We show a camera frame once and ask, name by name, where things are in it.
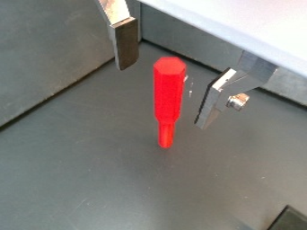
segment dark gray surface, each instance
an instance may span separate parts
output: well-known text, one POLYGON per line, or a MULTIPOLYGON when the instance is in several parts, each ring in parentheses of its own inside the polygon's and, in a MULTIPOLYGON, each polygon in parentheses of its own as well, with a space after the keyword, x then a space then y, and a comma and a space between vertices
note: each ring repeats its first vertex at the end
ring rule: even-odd
POLYGON ((147 43, 0 133, 0 229, 266 230, 292 204, 307 213, 307 111, 253 91, 209 130, 195 115, 218 74, 190 75, 174 146, 158 146, 147 43))
POLYGON ((286 206, 269 230, 306 230, 307 216, 293 207, 286 206))
MULTIPOLYGON (((146 40, 219 71, 229 67, 237 69, 242 49, 146 4, 142 5, 142 31, 146 40)), ((264 88, 307 106, 307 78, 284 67, 264 88)))
MULTIPOLYGON (((137 3, 129 1, 133 15, 137 3)), ((113 57, 94 0, 0 3, 0 126, 113 57)))

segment red cylinder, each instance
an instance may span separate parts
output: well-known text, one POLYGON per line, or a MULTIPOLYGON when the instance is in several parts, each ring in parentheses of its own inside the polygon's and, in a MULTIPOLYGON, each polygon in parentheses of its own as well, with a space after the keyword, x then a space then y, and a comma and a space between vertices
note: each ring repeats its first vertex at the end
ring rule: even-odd
POLYGON ((159 121, 159 145, 171 147, 175 122, 181 116, 186 64, 163 57, 154 65, 155 116, 159 121))

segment white surface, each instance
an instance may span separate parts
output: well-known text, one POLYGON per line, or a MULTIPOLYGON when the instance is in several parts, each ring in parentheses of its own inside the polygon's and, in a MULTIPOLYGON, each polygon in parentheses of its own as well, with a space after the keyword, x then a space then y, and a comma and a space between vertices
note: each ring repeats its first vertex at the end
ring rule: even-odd
POLYGON ((306 0, 141 0, 307 77, 306 0))

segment black object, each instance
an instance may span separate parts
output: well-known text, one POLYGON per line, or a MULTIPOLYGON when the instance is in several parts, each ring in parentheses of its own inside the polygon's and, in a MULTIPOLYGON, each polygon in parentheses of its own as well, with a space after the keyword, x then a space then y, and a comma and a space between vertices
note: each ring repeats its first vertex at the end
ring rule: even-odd
POLYGON ((307 230, 307 216, 286 206, 268 230, 307 230))

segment red plastic object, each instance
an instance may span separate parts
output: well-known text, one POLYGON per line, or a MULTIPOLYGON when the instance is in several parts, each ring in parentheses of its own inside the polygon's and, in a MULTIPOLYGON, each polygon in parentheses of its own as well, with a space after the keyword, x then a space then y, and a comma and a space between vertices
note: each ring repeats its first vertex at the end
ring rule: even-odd
POLYGON ((154 65, 155 116, 159 121, 159 145, 171 147, 175 121, 181 115, 186 64, 163 57, 154 65))

